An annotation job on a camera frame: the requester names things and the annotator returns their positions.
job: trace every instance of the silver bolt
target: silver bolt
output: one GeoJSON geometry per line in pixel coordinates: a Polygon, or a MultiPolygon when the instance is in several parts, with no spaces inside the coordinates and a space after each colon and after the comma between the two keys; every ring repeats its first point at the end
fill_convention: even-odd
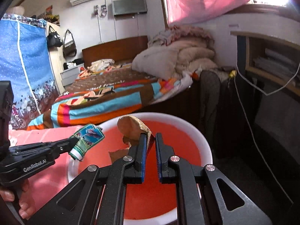
{"type": "Polygon", "coordinates": [[[125,161],[125,162],[131,162],[132,161],[132,156],[124,156],[123,157],[123,160],[125,161]]]}
{"type": "Polygon", "coordinates": [[[214,165],[208,164],[208,165],[206,166],[206,170],[207,170],[207,171],[212,172],[212,171],[214,171],[215,169],[216,169],[216,168],[215,168],[214,165]]]}
{"type": "Polygon", "coordinates": [[[178,162],[180,158],[178,156],[171,156],[171,161],[172,162],[178,162]]]}
{"type": "Polygon", "coordinates": [[[96,171],[96,169],[97,169],[97,166],[96,166],[96,165],[89,165],[89,166],[88,166],[88,171],[89,171],[89,172],[94,172],[94,171],[96,171]]]}

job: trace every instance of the wooden headboard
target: wooden headboard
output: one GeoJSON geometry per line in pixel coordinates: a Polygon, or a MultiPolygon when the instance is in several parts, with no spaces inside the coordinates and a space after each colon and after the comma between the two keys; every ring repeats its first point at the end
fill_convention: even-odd
{"type": "Polygon", "coordinates": [[[84,66],[100,59],[113,59],[115,62],[134,59],[136,55],[147,49],[147,36],[130,37],[91,46],[82,50],[84,66]]]}

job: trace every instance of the handbag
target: handbag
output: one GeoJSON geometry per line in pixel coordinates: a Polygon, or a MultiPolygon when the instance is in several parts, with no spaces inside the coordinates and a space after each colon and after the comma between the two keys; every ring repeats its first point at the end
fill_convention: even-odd
{"type": "Polygon", "coordinates": [[[47,47],[61,47],[63,45],[62,39],[60,38],[59,34],[49,26],[48,36],[47,36],[47,47]]]}
{"type": "Polygon", "coordinates": [[[74,57],[77,54],[77,48],[73,38],[73,34],[69,30],[66,31],[66,35],[64,36],[64,46],[62,48],[62,51],[64,57],[74,57]],[[66,37],[68,34],[72,36],[72,39],[70,41],[67,41],[66,43],[66,37]]]}

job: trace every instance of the white rim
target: white rim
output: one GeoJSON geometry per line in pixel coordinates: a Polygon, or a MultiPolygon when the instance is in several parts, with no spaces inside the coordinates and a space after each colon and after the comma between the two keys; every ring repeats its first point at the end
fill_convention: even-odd
{"type": "MultiPolygon", "coordinates": [[[[188,123],[187,121],[164,113],[155,113],[155,112],[141,112],[141,113],[133,113],[131,114],[140,120],[148,120],[148,121],[157,121],[161,123],[166,123],[173,125],[174,127],[184,131],[187,135],[194,141],[199,149],[201,155],[201,166],[205,166],[207,164],[212,164],[212,152],[210,150],[209,144],[203,134],[195,128],[193,125],[188,123]]],[[[120,117],[116,117],[110,119],[99,126],[103,128],[104,131],[109,130],[112,127],[117,125],[117,122],[120,117]]],[[[68,182],[70,183],[77,175],[78,175],[78,167],[79,161],[75,161],[70,158],[68,165],[68,182]]],[[[157,217],[149,218],[149,219],[140,219],[140,220],[130,220],[124,219],[124,225],[166,225],[173,221],[177,220],[177,208],[162,214],[157,217]]]]}

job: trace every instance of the white wall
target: white wall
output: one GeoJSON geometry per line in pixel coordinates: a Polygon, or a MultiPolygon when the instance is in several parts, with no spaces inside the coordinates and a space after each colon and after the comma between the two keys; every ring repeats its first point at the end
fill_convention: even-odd
{"type": "Polygon", "coordinates": [[[231,31],[248,31],[276,36],[300,44],[300,23],[275,14],[228,14],[194,24],[211,32],[215,39],[215,62],[220,66],[235,66],[236,37],[231,31]]]}
{"type": "Polygon", "coordinates": [[[147,2],[147,35],[153,38],[160,31],[165,30],[163,8],[161,0],[146,0],[147,2]]]}
{"type": "MultiPolygon", "coordinates": [[[[99,19],[102,42],[134,37],[138,34],[147,35],[146,15],[137,16],[138,24],[136,18],[115,20],[112,15],[111,3],[112,0],[106,0],[107,16],[99,19]]],[[[78,53],[74,58],[67,58],[67,61],[72,61],[82,57],[82,49],[100,43],[97,17],[92,16],[92,12],[94,5],[101,6],[103,4],[104,0],[92,0],[76,6],[71,6],[70,0],[25,0],[21,5],[25,8],[25,16],[39,15],[48,6],[53,5],[53,14],[59,14],[63,30],[69,29],[73,33],[78,53]]]]}

